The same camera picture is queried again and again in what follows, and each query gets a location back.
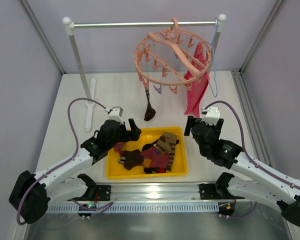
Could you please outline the beige brown striped sock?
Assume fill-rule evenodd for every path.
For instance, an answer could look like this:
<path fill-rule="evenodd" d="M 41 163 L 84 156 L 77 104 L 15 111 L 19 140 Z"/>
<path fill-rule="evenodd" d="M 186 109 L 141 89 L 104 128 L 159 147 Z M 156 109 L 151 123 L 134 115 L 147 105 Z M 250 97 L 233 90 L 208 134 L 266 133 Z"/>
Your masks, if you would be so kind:
<path fill-rule="evenodd" d="M 161 137 L 157 140 L 154 148 L 160 153 L 168 152 L 168 163 L 166 166 L 167 171 L 172 170 L 172 166 L 175 159 L 175 151 L 176 145 L 179 143 L 178 136 L 171 133 L 164 131 Z"/>

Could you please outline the pink round clip hanger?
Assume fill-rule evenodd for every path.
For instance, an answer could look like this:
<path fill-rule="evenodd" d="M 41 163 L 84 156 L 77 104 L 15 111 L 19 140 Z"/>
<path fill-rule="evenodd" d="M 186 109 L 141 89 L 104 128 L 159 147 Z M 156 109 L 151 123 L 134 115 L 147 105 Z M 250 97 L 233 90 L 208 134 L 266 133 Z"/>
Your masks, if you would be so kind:
<path fill-rule="evenodd" d="M 202 43 L 206 64 L 193 57 Z M 134 51 L 135 70 L 139 81 L 166 86 L 176 94 L 179 86 L 191 89 L 191 83 L 210 71 L 214 59 L 211 44 L 198 34 L 182 28 L 172 18 L 167 29 L 150 31 Z"/>

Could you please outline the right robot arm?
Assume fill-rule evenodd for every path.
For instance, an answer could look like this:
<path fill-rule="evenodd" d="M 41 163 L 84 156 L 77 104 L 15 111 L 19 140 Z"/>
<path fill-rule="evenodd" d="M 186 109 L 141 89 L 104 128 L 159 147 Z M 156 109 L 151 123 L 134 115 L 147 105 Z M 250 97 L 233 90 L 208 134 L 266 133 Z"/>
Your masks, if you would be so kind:
<path fill-rule="evenodd" d="M 251 181 L 231 173 L 222 173 L 215 183 L 222 197 L 241 197 L 253 200 L 278 211 L 291 224 L 300 227 L 300 180 L 283 174 L 246 154 L 243 147 L 220 139 L 224 120 L 215 124 L 189 116 L 184 135 L 192 135 L 200 155 L 219 167 L 241 173 Z"/>

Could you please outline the purple yellow patterned sock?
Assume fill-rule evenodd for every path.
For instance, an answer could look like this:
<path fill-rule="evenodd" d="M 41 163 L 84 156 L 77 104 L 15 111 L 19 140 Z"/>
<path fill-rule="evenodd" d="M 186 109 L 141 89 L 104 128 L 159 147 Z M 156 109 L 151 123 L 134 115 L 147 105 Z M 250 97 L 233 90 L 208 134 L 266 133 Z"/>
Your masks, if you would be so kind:
<path fill-rule="evenodd" d="M 150 168 L 166 169 L 169 162 L 169 152 L 159 152 L 155 147 L 142 151 L 141 156 L 150 160 Z"/>

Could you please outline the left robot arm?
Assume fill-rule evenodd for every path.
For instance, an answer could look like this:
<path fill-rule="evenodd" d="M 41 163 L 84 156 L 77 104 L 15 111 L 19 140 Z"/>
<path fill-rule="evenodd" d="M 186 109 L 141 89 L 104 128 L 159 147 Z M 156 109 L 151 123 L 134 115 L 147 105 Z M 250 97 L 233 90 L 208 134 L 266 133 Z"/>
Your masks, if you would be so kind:
<path fill-rule="evenodd" d="M 82 144 L 77 143 L 74 153 L 67 158 L 35 173 L 28 170 L 22 172 L 8 199 L 17 211 L 17 223 L 33 224 L 49 207 L 65 201 L 93 199 L 98 185 L 79 171 L 105 158 L 116 144 L 138 141 L 141 129 L 134 119 L 130 118 L 128 122 L 130 129 L 126 129 L 124 123 L 108 119 L 92 137 Z"/>

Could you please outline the red yellow argyle sock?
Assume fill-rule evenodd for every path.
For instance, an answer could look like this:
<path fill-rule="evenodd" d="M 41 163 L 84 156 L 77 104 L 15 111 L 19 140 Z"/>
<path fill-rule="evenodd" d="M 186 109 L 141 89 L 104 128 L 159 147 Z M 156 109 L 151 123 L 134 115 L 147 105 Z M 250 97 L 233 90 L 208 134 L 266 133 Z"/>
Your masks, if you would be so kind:
<path fill-rule="evenodd" d="M 165 168 L 161 168 L 161 167 L 145 167 L 143 169 L 145 174 L 165 174 L 166 173 L 166 169 Z"/>

